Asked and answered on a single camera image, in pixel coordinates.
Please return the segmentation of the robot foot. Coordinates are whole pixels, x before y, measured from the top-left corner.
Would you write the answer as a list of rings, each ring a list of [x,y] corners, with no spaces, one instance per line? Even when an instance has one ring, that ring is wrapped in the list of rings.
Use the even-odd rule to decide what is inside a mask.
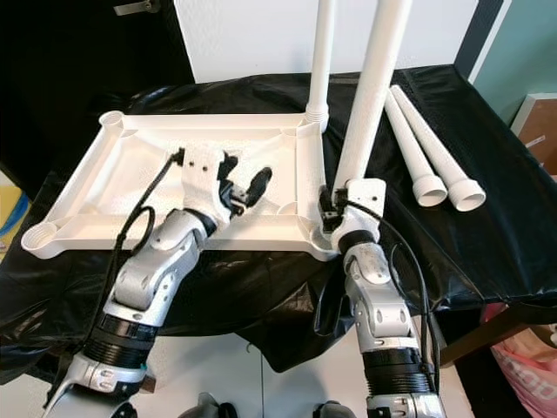
[[[337,401],[319,403],[314,408],[312,418],[357,418],[351,408],[343,406]]]
[[[238,411],[230,402],[218,402],[210,393],[202,393],[198,405],[183,411],[178,418],[238,418]]]

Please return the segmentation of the brown wooden cabinet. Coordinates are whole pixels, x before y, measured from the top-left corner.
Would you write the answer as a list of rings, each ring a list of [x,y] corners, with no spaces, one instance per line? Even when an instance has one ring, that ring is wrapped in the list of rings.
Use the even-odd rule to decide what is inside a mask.
[[[510,128],[557,182],[557,94],[526,95]]]

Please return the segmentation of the white plastic table leg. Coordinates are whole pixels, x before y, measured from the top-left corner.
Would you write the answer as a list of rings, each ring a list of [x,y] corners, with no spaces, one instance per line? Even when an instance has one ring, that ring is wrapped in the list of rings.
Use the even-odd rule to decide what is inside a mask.
[[[395,84],[389,91],[398,100],[405,114],[407,122],[413,128],[415,138],[418,140],[426,158],[429,159],[435,174],[442,179],[448,190],[448,198],[453,207],[459,212],[470,212],[477,210],[486,202],[487,195],[477,180],[470,179],[461,163],[448,151],[440,137],[435,134],[433,128],[422,117],[413,101]]]
[[[317,124],[322,134],[329,123],[327,91],[329,91],[331,73],[335,17],[337,17],[337,0],[318,0],[309,100],[304,111],[304,124]]]
[[[413,0],[378,0],[367,40],[365,62],[359,72],[357,95],[347,122],[345,143],[333,182],[333,202],[339,205],[343,192],[350,195],[351,183],[366,175],[400,47],[405,38]]]
[[[415,138],[413,128],[407,122],[398,100],[391,92],[386,93],[385,112],[393,128],[395,142],[397,142],[403,156],[407,171],[413,180],[413,195],[419,206],[438,206],[448,198],[445,183],[439,178],[425,152]]]

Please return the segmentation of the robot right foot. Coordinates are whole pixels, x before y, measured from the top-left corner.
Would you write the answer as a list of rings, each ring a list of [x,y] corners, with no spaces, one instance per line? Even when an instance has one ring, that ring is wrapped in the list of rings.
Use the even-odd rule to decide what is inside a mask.
[[[312,418],[357,418],[351,408],[343,406],[337,401],[319,403],[314,408]]]

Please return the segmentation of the white plastic table top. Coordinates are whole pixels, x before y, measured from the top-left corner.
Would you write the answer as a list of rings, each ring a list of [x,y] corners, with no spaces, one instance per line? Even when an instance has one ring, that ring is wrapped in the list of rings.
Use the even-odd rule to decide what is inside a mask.
[[[40,259],[67,250],[109,250],[132,208],[143,200],[162,220],[182,206],[182,167],[168,164],[186,144],[210,144],[238,156],[228,175],[247,187],[271,167],[262,199],[205,243],[216,251],[337,255],[321,232],[319,188],[325,183],[317,124],[302,114],[126,115],[109,111],[48,214],[24,232],[21,247]]]

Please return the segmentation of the yellow bag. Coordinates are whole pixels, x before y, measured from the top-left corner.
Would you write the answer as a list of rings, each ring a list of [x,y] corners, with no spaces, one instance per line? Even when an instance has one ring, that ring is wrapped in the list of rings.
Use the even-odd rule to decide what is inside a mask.
[[[23,197],[23,191],[7,175],[0,172],[0,253],[4,254],[10,244],[10,231],[19,224],[21,215],[10,220],[17,210],[17,203]]]

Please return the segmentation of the white board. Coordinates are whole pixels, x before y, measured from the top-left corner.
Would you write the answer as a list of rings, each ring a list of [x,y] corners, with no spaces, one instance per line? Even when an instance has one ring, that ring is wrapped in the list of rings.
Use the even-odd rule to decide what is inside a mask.
[[[413,0],[397,67],[450,64],[479,0]],[[198,83],[312,68],[318,0],[174,0]],[[337,0],[330,71],[361,71],[378,0]]]

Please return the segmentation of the black door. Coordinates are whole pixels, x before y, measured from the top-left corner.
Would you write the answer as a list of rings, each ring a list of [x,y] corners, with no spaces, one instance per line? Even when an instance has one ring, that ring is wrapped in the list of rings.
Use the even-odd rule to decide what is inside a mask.
[[[84,154],[101,114],[132,94],[194,83],[172,0],[116,16],[115,5],[135,1],[0,1],[0,162],[31,198]]]

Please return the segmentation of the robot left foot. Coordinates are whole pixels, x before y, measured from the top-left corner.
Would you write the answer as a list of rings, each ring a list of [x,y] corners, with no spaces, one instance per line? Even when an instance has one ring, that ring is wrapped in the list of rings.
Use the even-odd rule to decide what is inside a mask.
[[[218,402],[210,393],[202,393],[198,405],[183,411],[178,418],[238,418],[238,411],[230,402]]]

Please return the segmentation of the pink plastic bag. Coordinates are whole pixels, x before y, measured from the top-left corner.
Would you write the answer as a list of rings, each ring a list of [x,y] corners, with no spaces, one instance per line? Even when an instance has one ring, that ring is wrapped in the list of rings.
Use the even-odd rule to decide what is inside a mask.
[[[527,413],[557,418],[557,323],[533,324],[491,351]]]

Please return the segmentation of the black plastic sheet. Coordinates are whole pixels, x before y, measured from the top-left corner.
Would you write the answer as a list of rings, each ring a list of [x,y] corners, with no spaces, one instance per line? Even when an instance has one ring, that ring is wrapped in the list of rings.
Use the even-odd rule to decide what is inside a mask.
[[[487,198],[470,212],[414,203],[405,164],[385,129],[367,175],[387,184],[386,219],[418,256],[431,307],[557,301],[557,182],[465,76],[450,64],[395,71],[393,82],[428,119]],[[13,246],[0,264],[0,377],[51,380],[53,352],[87,334],[106,282],[109,251],[41,259]],[[338,261],[302,252],[207,251],[172,302],[164,337],[238,334],[278,373],[319,357],[349,330],[313,331]]]

